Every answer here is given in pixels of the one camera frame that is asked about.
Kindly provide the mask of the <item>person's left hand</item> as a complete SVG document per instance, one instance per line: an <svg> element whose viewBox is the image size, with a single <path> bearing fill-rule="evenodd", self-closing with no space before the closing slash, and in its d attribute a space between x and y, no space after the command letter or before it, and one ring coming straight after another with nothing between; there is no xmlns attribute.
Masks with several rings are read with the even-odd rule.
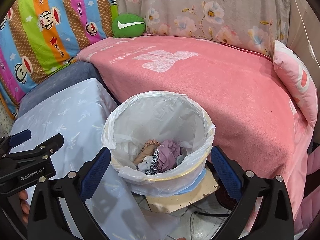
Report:
<svg viewBox="0 0 320 240"><path fill-rule="evenodd" d="M29 210L30 210L30 206L27 202L28 193L27 193L27 191L23 190L18 193L18 196L20 199L20 205L21 205L21 209L22 209L22 213L23 213L22 219L27 224L28 218L29 218Z"/></svg>

